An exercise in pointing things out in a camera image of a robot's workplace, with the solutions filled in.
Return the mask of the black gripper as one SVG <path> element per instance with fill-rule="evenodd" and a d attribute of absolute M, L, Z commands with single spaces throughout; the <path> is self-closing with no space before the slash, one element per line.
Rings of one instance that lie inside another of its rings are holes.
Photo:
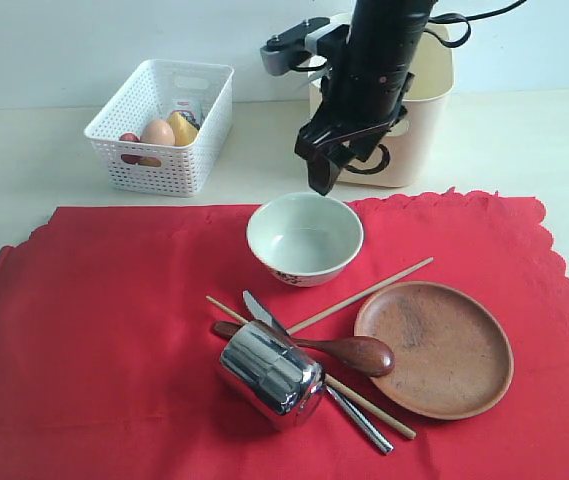
<path fill-rule="evenodd" d="M 403 112 L 414 51 L 346 53 L 321 80 L 321 102 L 299 131 L 295 153 L 308 185 L 326 196 L 353 159 L 366 162 Z"/>

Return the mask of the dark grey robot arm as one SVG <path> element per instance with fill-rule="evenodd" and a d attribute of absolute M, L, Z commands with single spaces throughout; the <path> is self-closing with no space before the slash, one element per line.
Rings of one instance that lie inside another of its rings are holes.
<path fill-rule="evenodd" d="M 351 22 L 328 24 L 304 39 L 328 61 L 322 101 L 295 142 L 308 184 L 328 194 L 355 158 L 366 161 L 405 113 L 409 72 L 432 1 L 358 1 Z"/>

